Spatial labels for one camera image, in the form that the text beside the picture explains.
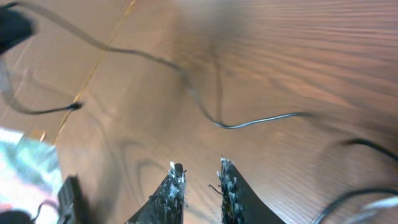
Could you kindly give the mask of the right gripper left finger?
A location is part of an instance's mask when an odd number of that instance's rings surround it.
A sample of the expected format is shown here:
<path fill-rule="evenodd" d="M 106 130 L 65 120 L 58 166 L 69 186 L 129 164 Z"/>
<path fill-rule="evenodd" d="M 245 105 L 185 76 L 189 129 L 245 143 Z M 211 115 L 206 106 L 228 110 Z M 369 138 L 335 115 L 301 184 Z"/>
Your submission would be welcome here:
<path fill-rule="evenodd" d="M 164 180 L 126 224 L 182 224 L 186 184 L 183 165 L 170 161 Z"/>

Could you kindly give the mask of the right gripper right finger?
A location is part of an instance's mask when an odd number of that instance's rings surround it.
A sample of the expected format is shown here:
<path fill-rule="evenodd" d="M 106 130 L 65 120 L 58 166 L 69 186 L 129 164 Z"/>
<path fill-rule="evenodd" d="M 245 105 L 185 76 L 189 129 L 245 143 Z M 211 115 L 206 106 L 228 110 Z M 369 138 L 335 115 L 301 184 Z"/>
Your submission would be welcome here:
<path fill-rule="evenodd" d="M 221 158 L 221 222 L 223 224 L 285 224 L 254 192 L 233 161 Z"/>

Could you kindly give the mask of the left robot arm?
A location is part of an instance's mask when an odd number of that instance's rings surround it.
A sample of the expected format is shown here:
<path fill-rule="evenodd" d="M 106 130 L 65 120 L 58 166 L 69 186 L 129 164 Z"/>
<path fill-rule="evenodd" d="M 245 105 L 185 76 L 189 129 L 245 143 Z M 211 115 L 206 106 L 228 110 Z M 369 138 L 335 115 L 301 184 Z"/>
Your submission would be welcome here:
<path fill-rule="evenodd" d="M 24 4 L 24 2 L 10 2 L 1 6 L 1 55 L 36 33 L 35 22 L 12 9 Z"/>

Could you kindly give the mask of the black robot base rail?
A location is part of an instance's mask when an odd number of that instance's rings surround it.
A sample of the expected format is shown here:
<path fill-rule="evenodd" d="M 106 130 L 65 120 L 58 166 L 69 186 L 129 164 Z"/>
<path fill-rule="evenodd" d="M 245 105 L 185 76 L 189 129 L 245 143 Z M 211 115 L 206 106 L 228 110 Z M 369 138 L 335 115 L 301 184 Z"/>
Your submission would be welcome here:
<path fill-rule="evenodd" d="M 90 223 L 78 177 L 62 177 L 54 145 L 1 129 L 1 224 Z"/>

